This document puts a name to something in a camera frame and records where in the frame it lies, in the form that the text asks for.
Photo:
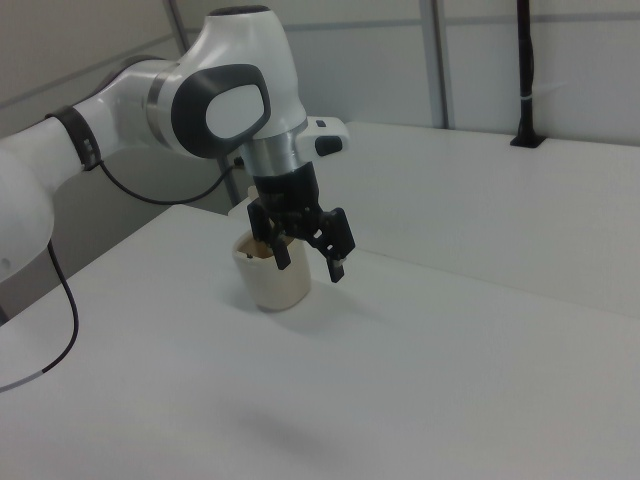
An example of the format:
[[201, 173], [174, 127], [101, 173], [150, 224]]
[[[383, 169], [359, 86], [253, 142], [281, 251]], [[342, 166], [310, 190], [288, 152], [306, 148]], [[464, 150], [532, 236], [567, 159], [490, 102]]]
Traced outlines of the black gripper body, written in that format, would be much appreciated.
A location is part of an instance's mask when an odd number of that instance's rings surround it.
[[321, 210], [319, 188], [311, 162], [278, 176], [256, 176], [258, 199], [273, 222], [302, 224], [305, 210]]

